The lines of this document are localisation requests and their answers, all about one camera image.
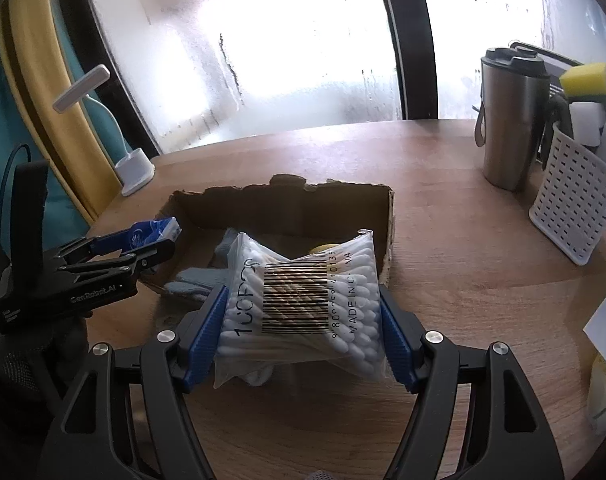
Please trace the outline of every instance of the black tumbler lid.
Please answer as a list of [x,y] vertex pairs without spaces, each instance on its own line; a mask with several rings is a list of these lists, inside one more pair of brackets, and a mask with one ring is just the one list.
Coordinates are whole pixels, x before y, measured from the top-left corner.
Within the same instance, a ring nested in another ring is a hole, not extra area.
[[481,63],[529,77],[549,77],[541,57],[523,46],[488,48]]

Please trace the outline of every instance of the yellow curtain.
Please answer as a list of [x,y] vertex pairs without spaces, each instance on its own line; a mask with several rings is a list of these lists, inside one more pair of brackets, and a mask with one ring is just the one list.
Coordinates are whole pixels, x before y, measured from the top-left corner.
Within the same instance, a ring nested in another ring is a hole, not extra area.
[[80,104],[58,114],[71,85],[50,0],[7,0],[0,9],[0,53],[20,114],[52,172],[93,224],[121,188]]

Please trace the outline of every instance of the blue gripper pad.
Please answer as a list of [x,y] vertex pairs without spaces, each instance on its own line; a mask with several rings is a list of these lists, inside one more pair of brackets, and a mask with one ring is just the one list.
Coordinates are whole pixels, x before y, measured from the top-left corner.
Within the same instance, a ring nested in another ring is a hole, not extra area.
[[179,380],[185,393],[208,375],[219,345],[227,295],[227,287],[216,286],[201,309],[187,313],[177,327],[180,341],[173,377]]
[[408,392],[416,393],[419,381],[414,373],[412,349],[405,336],[403,336],[403,332],[401,332],[382,294],[381,324],[385,357],[387,357],[387,362],[392,368],[394,378],[398,383],[403,384]]

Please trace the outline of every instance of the silver screw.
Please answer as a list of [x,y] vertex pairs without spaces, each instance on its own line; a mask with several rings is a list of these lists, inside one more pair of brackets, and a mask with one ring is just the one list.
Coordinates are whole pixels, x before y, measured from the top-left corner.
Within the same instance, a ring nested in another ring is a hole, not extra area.
[[494,343],[492,349],[499,355],[506,355],[510,351],[510,347],[500,341]]
[[94,345],[94,347],[92,347],[92,353],[94,355],[103,355],[103,354],[107,354],[107,351],[110,349],[109,346],[107,346],[107,343],[99,343]]
[[163,332],[158,333],[157,339],[161,343],[169,343],[174,339],[175,336],[176,334],[174,334],[174,332],[172,332],[171,330],[163,330]]
[[441,332],[436,332],[436,330],[430,330],[425,334],[425,338],[433,344],[438,344],[443,341],[443,334]]

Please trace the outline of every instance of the wooden tabletop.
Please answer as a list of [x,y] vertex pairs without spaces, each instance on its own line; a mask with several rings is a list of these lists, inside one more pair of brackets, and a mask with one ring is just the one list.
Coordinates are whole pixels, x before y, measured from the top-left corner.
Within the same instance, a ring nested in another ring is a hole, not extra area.
[[[459,120],[348,124],[163,155],[152,182],[116,198],[91,233],[151,218],[176,189],[264,184],[276,173],[390,186],[392,294],[427,330],[457,344],[510,345],[571,478],[598,445],[585,416],[595,350],[582,329],[606,296],[606,234],[586,266],[570,262],[528,219],[540,171],[521,194],[491,186],[473,129]],[[139,284],[136,297],[89,320],[90,342],[141,344],[182,312]],[[456,468],[468,398],[460,386],[440,476]],[[367,383],[324,362],[277,367],[259,388],[232,380],[214,390],[208,380],[187,397],[221,480],[304,478],[317,469],[344,480],[381,479],[413,402],[392,380]]]

